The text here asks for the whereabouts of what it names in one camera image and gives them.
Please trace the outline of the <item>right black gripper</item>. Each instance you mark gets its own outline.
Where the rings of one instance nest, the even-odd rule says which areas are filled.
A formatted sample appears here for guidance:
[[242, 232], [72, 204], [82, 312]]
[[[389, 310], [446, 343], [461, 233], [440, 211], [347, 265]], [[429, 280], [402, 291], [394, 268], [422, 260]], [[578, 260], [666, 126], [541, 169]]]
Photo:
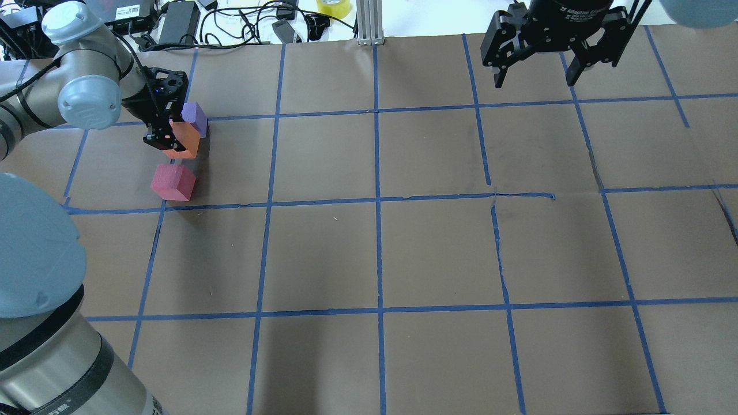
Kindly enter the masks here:
[[[509, 6], [491, 18], [483, 37], [480, 55], [490, 67], [496, 88], [501, 88], [511, 66], [534, 52], [559, 52], [570, 47], [574, 59], [565, 78], [574, 86], [585, 69], [596, 63], [616, 67], [630, 41], [627, 8], [612, 1], [530, 1], [527, 6]], [[601, 39], [591, 46], [588, 38], [599, 29]]]

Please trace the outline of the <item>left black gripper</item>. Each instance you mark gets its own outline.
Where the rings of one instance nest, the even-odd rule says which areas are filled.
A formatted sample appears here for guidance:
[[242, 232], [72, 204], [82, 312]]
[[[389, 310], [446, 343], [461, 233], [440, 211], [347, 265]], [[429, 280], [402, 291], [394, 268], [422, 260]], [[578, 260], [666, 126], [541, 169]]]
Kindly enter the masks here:
[[136, 94], [122, 100], [122, 106], [146, 128], [142, 141], [157, 150], [184, 152], [181, 134], [171, 122], [182, 122], [182, 110], [188, 87], [184, 71], [160, 67], [141, 67], [143, 86]]

